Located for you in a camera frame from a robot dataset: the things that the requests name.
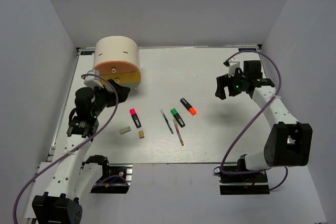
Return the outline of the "orange top drawer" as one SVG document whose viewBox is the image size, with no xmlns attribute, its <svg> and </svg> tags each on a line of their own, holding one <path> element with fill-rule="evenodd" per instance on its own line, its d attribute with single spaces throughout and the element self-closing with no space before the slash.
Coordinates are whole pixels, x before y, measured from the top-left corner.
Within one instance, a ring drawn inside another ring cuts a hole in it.
<svg viewBox="0 0 336 224">
<path fill-rule="evenodd" d="M 101 75 L 137 72 L 139 68 L 128 61 L 105 61 L 94 66 Z"/>
</svg>

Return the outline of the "pink highlighter marker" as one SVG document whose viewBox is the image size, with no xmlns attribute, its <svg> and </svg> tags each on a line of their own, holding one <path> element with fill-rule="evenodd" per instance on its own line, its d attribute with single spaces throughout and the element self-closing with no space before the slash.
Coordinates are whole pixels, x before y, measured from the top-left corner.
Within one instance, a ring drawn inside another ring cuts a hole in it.
<svg viewBox="0 0 336 224">
<path fill-rule="evenodd" d="M 141 122 L 140 122 L 140 119 L 136 113 L 136 110 L 135 109 L 130 109 L 130 114 L 131 114 L 131 117 L 134 121 L 134 124 L 136 126 L 137 129 L 139 129 L 142 125 L 141 125 Z"/>
</svg>

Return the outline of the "orange highlighter marker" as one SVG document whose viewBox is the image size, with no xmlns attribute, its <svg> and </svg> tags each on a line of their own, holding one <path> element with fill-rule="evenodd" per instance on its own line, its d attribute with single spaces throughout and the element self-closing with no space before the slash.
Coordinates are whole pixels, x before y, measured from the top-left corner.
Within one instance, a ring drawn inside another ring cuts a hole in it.
<svg viewBox="0 0 336 224">
<path fill-rule="evenodd" d="M 188 112 L 191 115 L 195 115 L 197 111 L 187 102 L 185 98 L 181 98 L 180 102 L 183 104 L 183 106 L 188 110 Z"/>
</svg>

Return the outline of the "green pen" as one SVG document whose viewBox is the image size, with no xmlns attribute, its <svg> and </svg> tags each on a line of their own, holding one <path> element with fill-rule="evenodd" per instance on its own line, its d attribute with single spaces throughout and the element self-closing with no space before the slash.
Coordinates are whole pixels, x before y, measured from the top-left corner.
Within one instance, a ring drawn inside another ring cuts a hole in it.
<svg viewBox="0 0 336 224">
<path fill-rule="evenodd" d="M 174 134 L 173 129 L 172 129 L 172 127 L 171 127 L 171 125 L 170 125 L 170 123 L 169 123 L 169 121 L 168 121 L 168 119 L 167 119 L 167 117 L 166 117 L 163 109 L 160 109 L 160 113 L 161 113 L 163 119 L 165 120 L 165 122 L 166 122 L 166 124 L 167 124 L 167 126 L 168 126 L 168 128 L 169 128 L 169 130 L 171 132 L 171 134 Z"/>
</svg>

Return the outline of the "green highlighter marker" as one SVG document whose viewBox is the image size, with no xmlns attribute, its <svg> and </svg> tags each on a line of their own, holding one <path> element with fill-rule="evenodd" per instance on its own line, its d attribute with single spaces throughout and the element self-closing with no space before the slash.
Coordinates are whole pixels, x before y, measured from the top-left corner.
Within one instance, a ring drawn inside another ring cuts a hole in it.
<svg viewBox="0 0 336 224">
<path fill-rule="evenodd" d="M 177 121 L 177 123 L 179 124 L 180 127 L 185 127 L 185 123 L 183 121 L 183 119 L 181 118 L 180 114 L 178 113 L 178 111 L 176 110 L 176 108 L 172 108 L 170 110 L 171 114 L 173 115 L 174 119 Z"/>
</svg>

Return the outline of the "red pen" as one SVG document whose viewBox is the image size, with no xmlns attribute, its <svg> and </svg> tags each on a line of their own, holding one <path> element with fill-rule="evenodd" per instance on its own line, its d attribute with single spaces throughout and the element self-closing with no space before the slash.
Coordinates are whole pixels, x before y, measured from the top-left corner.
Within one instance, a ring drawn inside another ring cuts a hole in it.
<svg viewBox="0 0 336 224">
<path fill-rule="evenodd" d="M 182 146 L 184 146 L 184 142 L 183 142 L 183 139 L 182 139 L 182 137 L 181 137 L 181 134 L 180 134 L 180 131 L 179 131 L 179 127 L 178 127 L 179 125 L 178 125 L 176 119 L 173 119 L 173 124 L 174 124 L 175 130 L 176 130 L 176 133 L 177 133 L 177 135 L 178 135 L 178 139 L 179 139 L 179 141 L 180 141 L 180 144 L 181 144 Z"/>
</svg>

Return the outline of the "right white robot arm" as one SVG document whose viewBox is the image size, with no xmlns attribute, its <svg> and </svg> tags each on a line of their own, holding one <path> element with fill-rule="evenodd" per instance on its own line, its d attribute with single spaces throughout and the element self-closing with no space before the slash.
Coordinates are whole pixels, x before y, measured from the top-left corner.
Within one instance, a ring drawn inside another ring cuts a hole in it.
<svg viewBox="0 0 336 224">
<path fill-rule="evenodd" d="M 272 167 L 306 166 L 309 161 L 313 130 L 310 124 L 300 123 L 276 95 L 274 83 L 264 78 L 259 60 L 244 61 L 241 68 L 237 61 L 225 61 L 227 74 L 217 77 L 216 97 L 226 99 L 246 93 L 260 107 L 270 133 L 264 148 L 254 154 L 243 154 L 237 162 L 238 177 L 247 182 L 259 170 Z"/>
</svg>

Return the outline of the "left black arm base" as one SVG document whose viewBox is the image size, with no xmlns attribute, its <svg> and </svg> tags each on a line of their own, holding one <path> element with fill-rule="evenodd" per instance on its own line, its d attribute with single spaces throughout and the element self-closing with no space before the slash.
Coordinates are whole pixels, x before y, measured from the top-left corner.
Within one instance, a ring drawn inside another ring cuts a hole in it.
<svg viewBox="0 0 336 224">
<path fill-rule="evenodd" d="M 92 194 L 126 194 L 132 180 L 132 164 L 109 164 L 91 189 Z"/>
</svg>

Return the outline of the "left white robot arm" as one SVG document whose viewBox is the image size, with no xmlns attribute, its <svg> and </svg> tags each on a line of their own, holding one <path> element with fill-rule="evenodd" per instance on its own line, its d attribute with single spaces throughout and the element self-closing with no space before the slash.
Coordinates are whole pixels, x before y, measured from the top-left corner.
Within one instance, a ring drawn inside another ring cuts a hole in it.
<svg viewBox="0 0 336 224">
<path fill-rule="evenodd" d="M 69 114 L 64 153 L 56 172 L 42 195 L 36 195 L 32 208 L 38 223 L 80 223 L 81 197 L 95 182 L 110 178 L 108 159 L 101 155 L 85 158 L 97 133 L 102 129 L 98 116 L 105 108 L 116 108 L 128 98 L 130 88 L 112 79 L 86 84 L 75 93 L 75 108 Z"/>
</svg>

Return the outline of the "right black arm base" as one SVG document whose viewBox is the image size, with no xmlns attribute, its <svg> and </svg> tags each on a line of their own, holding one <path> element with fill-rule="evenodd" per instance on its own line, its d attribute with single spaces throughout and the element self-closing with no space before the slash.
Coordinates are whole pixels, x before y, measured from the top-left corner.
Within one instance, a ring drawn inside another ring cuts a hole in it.
<svg viewBox="0 0 336 224">
<path fill-rule="evenodd" d="M 221 195 L 266 195 L 270 193 L 266 173 L 226 175 L 220 171 L 219 166 L 215 167 L 213 172 L 220 178 Z"/>
</svg>

